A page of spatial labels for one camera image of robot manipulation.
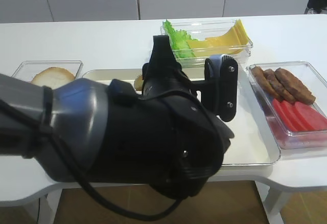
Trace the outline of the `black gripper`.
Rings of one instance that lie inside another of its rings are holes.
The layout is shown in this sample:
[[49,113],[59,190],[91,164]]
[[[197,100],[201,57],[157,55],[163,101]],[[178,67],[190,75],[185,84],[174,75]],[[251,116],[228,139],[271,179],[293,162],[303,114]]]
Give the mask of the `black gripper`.
[[197,195],[222,166],[233,132],[191,92],[166,35],[153,36],[142,94],[108,86],[108,178],[168,198]]

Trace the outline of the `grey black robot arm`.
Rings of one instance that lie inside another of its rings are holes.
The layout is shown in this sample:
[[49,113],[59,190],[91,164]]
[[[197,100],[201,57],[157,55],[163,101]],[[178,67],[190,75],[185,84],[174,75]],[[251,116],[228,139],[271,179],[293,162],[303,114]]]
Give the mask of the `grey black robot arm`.
[[222,166],[236,115],[238,64],[206,59],[191,81],[167,36],[154,36],[143,87],[85,78],[60,88],[1,75],[1,154],[35,158],[58,182],[148,184],[198,194]]

